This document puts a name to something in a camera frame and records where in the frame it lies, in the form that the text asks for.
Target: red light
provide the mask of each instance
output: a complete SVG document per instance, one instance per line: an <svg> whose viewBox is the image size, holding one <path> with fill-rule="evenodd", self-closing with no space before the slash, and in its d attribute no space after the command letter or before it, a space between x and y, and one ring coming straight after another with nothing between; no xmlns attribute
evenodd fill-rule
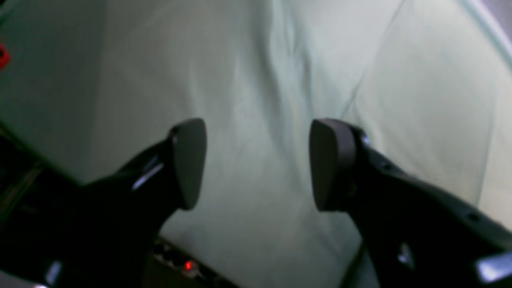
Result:
<svg viewBox="0 0 512 288"><path fill-rule="evenodd" d="M190 270L192 267L194 267L194 263L192 261L185 262L185 265L183 266L185 270Z"/></svg>
<svg viewBox="0 0 512 288"><path fill-rule="evenodd" d="M7 53L7 49L3 44L0 44L0 70L5 68L10 60L11 56Z"/></svg>

